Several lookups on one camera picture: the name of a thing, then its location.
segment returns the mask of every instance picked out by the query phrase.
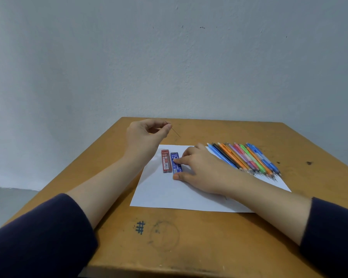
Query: hashtag mark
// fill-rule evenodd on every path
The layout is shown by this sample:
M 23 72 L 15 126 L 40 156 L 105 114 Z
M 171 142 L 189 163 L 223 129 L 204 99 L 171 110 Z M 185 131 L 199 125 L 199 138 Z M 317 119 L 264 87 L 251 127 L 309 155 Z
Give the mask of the hashtag mark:
M 145 224 L 144 221 L 137 222 L 135 231 L 137 231 L 138 233 L 140 233 L 142 235 L 142 233 L 143 233 L 143 225 L 144 224 Z

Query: gray floor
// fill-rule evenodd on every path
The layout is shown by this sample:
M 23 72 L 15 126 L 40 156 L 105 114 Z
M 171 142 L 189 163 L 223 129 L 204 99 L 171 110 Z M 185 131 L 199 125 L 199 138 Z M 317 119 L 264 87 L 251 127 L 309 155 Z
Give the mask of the gray floor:
M 37 193 L 26 189 L 0 188 L 0 227 Z

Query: hand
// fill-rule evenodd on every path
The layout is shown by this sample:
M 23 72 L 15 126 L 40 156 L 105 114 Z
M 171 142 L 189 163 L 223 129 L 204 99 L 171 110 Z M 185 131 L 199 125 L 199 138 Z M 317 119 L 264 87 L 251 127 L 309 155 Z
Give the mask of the hand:
M 189 165 L 194 175 L 181 172 L 174 174 L 173 179 L 188 182 L 194 187 L 209 193 L 229 196 L 233 186 L 256 179 L 214 156 L 201 143 L 195 147 L 188 147 L 182 158 L 174 159 L 174 162 Z
M 167 137 L 171 124 L 162 119 L 135 121 L 126 130 L 128 147 L 124 157 L 147 165 L 155 155 L 160 142 Z

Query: dark sleeve cuff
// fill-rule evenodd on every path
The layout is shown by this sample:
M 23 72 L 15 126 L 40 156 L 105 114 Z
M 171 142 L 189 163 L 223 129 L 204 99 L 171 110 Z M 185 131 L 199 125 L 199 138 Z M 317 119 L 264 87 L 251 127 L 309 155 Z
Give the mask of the dark sleeve cuff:
M 77 277 L 97 245 L 79 205 L 59 194 L 0 228 L 0 277 Z
M 348 209 L 312 198 L 300 252 L 330 277 L 348 277 Z

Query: person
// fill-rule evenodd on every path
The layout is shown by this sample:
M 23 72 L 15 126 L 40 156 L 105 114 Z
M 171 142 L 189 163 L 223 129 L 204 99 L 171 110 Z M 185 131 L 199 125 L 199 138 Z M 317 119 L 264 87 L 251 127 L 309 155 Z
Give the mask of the person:
M 170 129 L 160 119 L 131 123 L 120 160 L 0 228 L 0 277 L 77 277 L 97 249 L 93 229 Z M 189 147 L 175 162 L 193 170 L 174 174 L 175 180 L 239 201 L 298 244 L 324 273 L 348 277 L 348 209 L 240 172 L 202 144 Z

